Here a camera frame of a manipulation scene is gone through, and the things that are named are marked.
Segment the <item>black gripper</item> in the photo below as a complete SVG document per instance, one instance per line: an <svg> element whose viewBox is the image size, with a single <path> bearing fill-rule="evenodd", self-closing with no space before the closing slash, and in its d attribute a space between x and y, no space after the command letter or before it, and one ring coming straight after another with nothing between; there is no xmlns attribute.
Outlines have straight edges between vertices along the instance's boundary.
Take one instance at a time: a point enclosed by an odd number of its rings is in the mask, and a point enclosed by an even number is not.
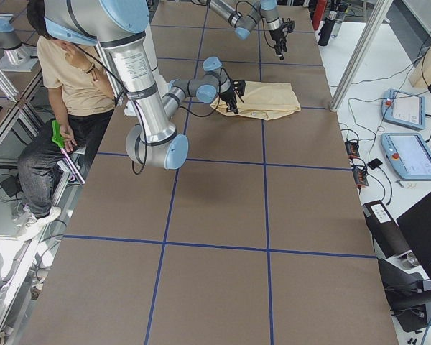
<svg viewBox="0 0 431 345"><path fill-rule="evenodd" d="M284 59L284 53L287 51L287 41L285 35L285 26L280 25L279 27L270 27L269 33L271 38L275 41L274 50L276 56L280 59Z"/></svg>
<svg viewBox="0 0 431 345"><path fill-rule="evenodd" d="M220 99L226 103L226 111L228 113L238 114L237 99L235 87L231 84L225 91L218 93Z"/></svg>

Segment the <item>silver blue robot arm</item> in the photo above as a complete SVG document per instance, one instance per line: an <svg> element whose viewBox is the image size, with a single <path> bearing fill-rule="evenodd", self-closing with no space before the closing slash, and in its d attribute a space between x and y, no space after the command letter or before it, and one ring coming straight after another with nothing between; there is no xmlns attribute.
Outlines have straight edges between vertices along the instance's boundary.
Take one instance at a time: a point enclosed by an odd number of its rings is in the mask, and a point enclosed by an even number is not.
<svg viewBox="0 0 431 345"><path fill-rule="evenodd" d="M237 100L246 83L231 79L216 57L204 61L201 79L174 80L168 92L159 94L143 46L149 25L145 1L46 1L45 24L59 40L100 45L111 55L140 121L126 138L128 156L137 163L168 170L184 164L188 139L177 132L170 118L185 98L196 97L206 104L219 98L229 111L238 111Z"/></svg>
<svg viewBox="0 0 431 345"><path fill-rule="evenodd" d="M264 32L268 31L274 45L269 47L274 49L276 56L284 59L284 53L287 52L287 35L293 32L295 22L291 19L285 20L280 17L276 1L256 1L255 3L246 3L251 7L248 14L242 14L238 9L238 4L243 1L237 1L236 7L233 8L226 1L197 1L197 4L206 6L218 16L223 18L230 26L235 29L237 37L245 40L251 31L259 26L260 23L266 25Z"/></svg>

